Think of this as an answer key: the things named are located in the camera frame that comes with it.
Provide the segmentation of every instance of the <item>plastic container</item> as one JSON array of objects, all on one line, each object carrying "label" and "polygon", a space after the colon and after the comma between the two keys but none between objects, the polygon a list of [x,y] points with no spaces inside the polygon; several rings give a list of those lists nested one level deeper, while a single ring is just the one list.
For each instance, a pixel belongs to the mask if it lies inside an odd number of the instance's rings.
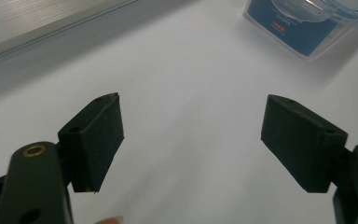
[{"label": "plastic container", "polygon": [[245,15],[299,57],[315,59],[358,25],[358,0],[249,0]]}]

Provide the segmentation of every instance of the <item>container label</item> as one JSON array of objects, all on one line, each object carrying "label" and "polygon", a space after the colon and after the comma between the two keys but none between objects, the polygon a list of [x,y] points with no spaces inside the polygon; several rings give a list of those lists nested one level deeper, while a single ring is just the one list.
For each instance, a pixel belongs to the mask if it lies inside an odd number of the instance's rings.
[{"label": "container label", "polygon": [[331,20],[309,22],[288,18],[271,0],[252,0],[247,13],[289,47],[305,56],[310,56],[337,27]]}]

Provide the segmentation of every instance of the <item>blue lid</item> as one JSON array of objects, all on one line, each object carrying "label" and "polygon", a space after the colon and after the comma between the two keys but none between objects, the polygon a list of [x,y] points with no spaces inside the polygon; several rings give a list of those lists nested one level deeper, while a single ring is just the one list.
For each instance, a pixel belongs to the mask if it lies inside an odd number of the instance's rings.
[{"label": "blue lid", "polygon": [[272,0],[285,16],[320,22],[333,20],[343,24],[358,23],[358,0]]}]

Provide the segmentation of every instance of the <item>brass insert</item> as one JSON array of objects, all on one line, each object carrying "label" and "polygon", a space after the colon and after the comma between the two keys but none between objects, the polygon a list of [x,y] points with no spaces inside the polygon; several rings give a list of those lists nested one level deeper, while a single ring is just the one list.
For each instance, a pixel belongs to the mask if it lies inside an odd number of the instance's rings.
[{"label": "brass insert", "polygon": [[42,154],[46,150],[45,146],[42,145],[34,145],[31,147],[28,147],[22,152],[22,155],[24,157],[34,157]]}]

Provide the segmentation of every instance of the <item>white table surface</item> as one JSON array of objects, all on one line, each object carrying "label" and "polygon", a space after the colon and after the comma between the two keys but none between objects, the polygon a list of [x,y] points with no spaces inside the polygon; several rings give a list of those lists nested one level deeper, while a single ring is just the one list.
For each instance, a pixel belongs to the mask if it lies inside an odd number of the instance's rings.
[{"label": "white table surface", "polygon": [[269,93],[299,101],[358,145],[358,28],[314,62],[246,20],[244,0],[140,0],[0,59],[0,175],[92,99],[119,92],[125,140],[75,221],[335,223],[259,140]]}]

